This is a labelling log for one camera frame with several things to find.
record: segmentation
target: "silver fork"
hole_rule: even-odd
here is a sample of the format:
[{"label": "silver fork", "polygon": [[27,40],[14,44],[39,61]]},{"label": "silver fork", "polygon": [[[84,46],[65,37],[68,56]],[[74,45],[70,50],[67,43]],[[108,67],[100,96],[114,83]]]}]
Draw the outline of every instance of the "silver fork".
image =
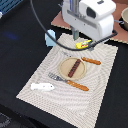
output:
[{"label": "silver fork", "polygon": [[56,81],[63,81],[67,83],[67,80],[62,79],[61,77],[49,72],[48,76]]},{"label": "silver fork", "polygon": [[79,89],[81,89],[81,90],[83,90],[83,91],[88,91],[88,90],[89,90],[86,86],[77,84],[77,83],[75,83],[75,82],[73,82],[73,81],[70,81],[70,80],[64,80],[64,79],[62,79],[61,77],[59,77],[59,76],[57,76],[57,75],[55,75],[55,74],[53,74],[53,73],[51,73],[51,72],[49,72],[48,76],[49,76],[50,78],[56,80],[56,81],[63,81],[63,82],[65,82],[65,83],[67,83],[67,84],[69,84],[69,85],[71,85],[71,86],[73,86],[73,87],[79,88]]}]

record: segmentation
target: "placemat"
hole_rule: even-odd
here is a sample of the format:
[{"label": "placemat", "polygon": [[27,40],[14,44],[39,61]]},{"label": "placemat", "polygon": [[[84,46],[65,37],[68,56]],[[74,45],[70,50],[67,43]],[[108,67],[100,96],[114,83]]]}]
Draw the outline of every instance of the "placemat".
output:
[{"label": "placemat", "polygon": [[[116,10],[113,13],[114,19],[119,20],[121,18],[122,11],[127,7],[128,5],[126,4],[116,3]],[[58,15],[53,19],[51,25],[71,30],[70,25],[64,22],[61,12],[59,12]],[[115,22],[113,29],[118,32],[118,35],[112,37],[110,40],[114,40],[122,43],[128,43],[128,38],[127,38],[128,32],[125,31],[123,28],[121,28],[119,23]]]},{"label": "placemat", "polygon": [[[85,39],[78,38],[76,42],[80,42],[82,40]],[[73,41],[72,35],[63,33],[58,41],[60,43],[63,43],[63,45],[67,45],[72,48],[75,47],[75,41]],[[60,48],[57,45],[51,49],[51,51],[45,57],[41,65],[32,75],[30,80],[17,95],[17,98],[27,103],[30,103],[54,116],[57,116],[58,118],[65,120],[78,128],[94,128],[98,112],[100,110],[100,106],[102,103],[103,95],[109,79],[109,75],[117,53],[117,49],[118,48],[115,46],[110,46],[107,44],[98,44],[93,51],[86,50],[75,53]],[[76,56],[81,56],[84,54],[85,57],[89,56],[92,59],[97,59],[101,61],[101,65],[99,67],[94,64],[87,64],[88,74],[90,72],[90,77],[88,76],[87,82],[83,82],[82,80],[77,81],[81,82],[81,84],[88,84],[86,86],[89,86],[90,92],[84,92],[62,83],[58,85],[58,83],[55,81],[53,82],[55,90],[53,90],[52,92],[42,93],[38,90],[31,91],[31,83],[47,81],[49,78],[46,76],[49,71],[52,70],[54,73],[57,74],[57,70],[53,68],[55,64],[57,64],[57,62],[55,62],[54,59],[57,59],[57,55],[61,55],[62,58],[65,58],[65,55],[63,55],[61,51],[66,51]]]}]

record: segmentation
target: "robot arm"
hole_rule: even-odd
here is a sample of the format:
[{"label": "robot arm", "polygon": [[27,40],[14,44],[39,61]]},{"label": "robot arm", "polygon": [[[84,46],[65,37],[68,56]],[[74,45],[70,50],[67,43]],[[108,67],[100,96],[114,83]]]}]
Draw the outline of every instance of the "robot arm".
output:
[{"label": "robot arm", "polygon": [[71,26],[74,40],[80,31],[98,41],[112,34],[115,9],[112,0],[64,0],[62,16]]}]

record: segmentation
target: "black cable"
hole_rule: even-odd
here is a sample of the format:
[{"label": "black cable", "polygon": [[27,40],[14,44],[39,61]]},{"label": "black cable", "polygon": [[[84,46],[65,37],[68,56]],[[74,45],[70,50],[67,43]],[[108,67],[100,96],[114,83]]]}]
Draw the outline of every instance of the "black cable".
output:
[{"label": "black cable", "polygon": [[101,39],[101,40],[95,42],[94,44],[88,46],[87,48],[83,48],[83,49],[72,49],[72,48],[66,47],[66,46],[60,44],[59,42],[57,42],[57,41],[47,32],[47,30],[45,29],[45,27],[43,26],[43,24],[41,23],[41,21],[39,20],[37,14],[36,14],[36,12],[35,12],[35,9],[34,9],[34,7],[33,7],[33,2],[32,2],[32,0],[30,0],[30,4],[31,4],[32,11],[33,11],[33,13],[34,13],[34,16],[36,17],[36,20],[38,21],[38,23],[40,24],[40,26],[43,28],[44,32],[45,32],[56,44],[58,44],[60,47],[65,48],[65,49],[67,49],[67,50],[71,50],[71,51],[83,51],[83,50],[89,49],[89,48],[91,48],[91,47],[95,47],[98,43],[100,43],[100,42],[102,42],[102,41],[105,41],[105,40],[107,40],[107,39],[109,39],[109,38],[111,38],[111,37],[114,37],[114,36],[116,36],[116,35],[118,34],[118,33],[116,32],[116,30],[113,30],[112,32],[113,32],[114,34],[112,34],[112,35],[110,35],[110,36],[108,36],[108,37],[105,37],[105,38],[103,38],[103,39]]}]

